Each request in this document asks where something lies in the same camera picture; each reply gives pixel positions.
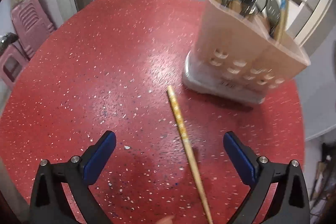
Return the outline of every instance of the speckled red table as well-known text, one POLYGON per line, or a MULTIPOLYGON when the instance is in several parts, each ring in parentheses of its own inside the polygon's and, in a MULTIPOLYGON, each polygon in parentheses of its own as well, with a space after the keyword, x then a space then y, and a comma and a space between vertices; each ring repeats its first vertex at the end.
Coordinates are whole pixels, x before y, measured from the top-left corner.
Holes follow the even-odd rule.
MULTIPOLYGON (((206 223, 168 103, 169 84, 214 223, 226 223, 248 192, 224 153, 226 131, 271 161, 303 161, 293 81, 253 109, 182 86, 202 10, 195 0, 96 0, 51 35, 21 74, 0 121, 0 156, 26 200, 41 159, 67 161, 112 130, 117 147, 90 189, 114 223, 153 223, 165 215, 175 215, 174 224, 206 223)), ((67 196, 82 221, 68 190, 67 196)))

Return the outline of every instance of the utensil holder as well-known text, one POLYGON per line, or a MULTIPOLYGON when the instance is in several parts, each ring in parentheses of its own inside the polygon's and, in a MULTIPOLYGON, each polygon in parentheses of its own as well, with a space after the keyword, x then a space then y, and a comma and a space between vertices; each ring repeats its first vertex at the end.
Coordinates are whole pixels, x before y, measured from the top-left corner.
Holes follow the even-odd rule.
POLYGON ((273 40, 261 17, 248 20, 215 0, 206 0, 182 81, 200 93, 258 104, 269 90, 308 65, 305 50, 286 33, 281 43, 273 40))

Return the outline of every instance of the metal screw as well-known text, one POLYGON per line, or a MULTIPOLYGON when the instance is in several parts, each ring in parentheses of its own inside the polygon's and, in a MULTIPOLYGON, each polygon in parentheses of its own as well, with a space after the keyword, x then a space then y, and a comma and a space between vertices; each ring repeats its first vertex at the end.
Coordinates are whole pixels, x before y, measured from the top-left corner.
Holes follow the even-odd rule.
POLYGON ((71 158, 71 162, 73 162, 74 164, 75 164, 76 162, 79 162, 79 157, 78 157, 78 156, 73 156, 73 157, 71 158))
POLYGON ((259 161, 260 161, 262 164, 265 164, 265 163, 268 162, 268 158, 266 158, 265 156, 261 156, 261 157, 259 158, 259 161))
POLYGON ((299 166, 299 162, 297 160, 292 160, 292 165, 295 167, 299 166))
POLYGON ((48 161, 47 160, 41 160, 40 165, 45 166, 47 165, 48 161))

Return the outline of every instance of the wooden chopstick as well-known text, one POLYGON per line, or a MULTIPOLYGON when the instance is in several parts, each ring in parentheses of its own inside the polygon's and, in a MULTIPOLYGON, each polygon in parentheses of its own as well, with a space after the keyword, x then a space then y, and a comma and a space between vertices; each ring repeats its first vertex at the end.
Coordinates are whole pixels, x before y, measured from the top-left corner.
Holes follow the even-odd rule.
POLYGON ((204 212, 206 214, 208 223, 213 224, 211 213, 210 213, 210 208, 209 208, 209 205, 208 205, 208 200, 207 200, 207 197, 205 195, 205 191, 204 191, 204 188, 203 188, 200 172, 198 170, 197 163, 196 163, 196 160, 195 160, 194 152, 193 152, 193 149, 192 149, 191 144, 189 142, 189 138, 188 138, 185 126, 184 126, 183 118, 182 118, 182 115, 181 115, 179 104, 178 104, 176 96, 175 96, 174 89, 171 85, 169 85, 167 87, 167 93, 168 93, 168 98, 169 98, 169 101, 170 101, 171 109, 173 110, 174 117, 175 117, 175 120, 176 120, 176 123, 177 123, 177 126, 178 126, 180 137, 182 139, 182 143, 183 143, 183 146, 184 146, 184 151, 187 155, 187 159, 188 159, 188 162, 189 162, 191 172, 192 172, 193 177, 194 177, 196 188, 198 190, 199 197, 201 198, 201 201, 202 201, 204 212))
POLYGON ((276 27, 274 31, 274 38, 280 44, 281 44, 281 39, 282 39, 283 33, 286 28, 286 23, 287 23, 288 1, 289 0, 281 0, 280 21, 279 21, 279 25, 276 27))

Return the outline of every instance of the blue gripper pad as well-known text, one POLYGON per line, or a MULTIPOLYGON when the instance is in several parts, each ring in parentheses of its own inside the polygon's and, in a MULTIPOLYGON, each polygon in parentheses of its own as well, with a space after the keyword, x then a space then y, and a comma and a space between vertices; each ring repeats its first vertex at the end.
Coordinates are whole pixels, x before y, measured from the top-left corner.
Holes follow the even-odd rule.
POLYGON ((100 140, 98 140, 98 142, 92 146, 95 149, 95 152, 91 155, 83 168, 83 180, 87 185, 92 185, 97 181, 116 147, 117 138, 114 132, 109 131, 105 134, 101 137, 104 138, 101 143, 99 143, 100 140))
POLYGON ((256 182, 252 163, 229 133, 224 134, 223 145, 242 182, 252 187, 256 182))

